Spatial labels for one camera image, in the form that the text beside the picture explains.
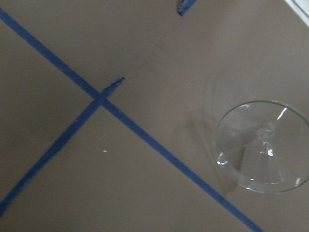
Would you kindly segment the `clear glass funnel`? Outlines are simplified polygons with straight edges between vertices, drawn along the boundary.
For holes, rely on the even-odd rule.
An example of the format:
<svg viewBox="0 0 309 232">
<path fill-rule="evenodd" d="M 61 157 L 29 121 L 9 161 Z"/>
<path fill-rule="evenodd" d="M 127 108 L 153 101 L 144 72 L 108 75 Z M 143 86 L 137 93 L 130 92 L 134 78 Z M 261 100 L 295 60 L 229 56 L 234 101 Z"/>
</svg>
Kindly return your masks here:
<svg viewBox="0 0 309 232">
<path fill-rule="evenodd" d="M 207 75 L 205 134 L 224 184 L 270 194 L 308 184 L 308 87 L 303 76 Z"/>
</svg>

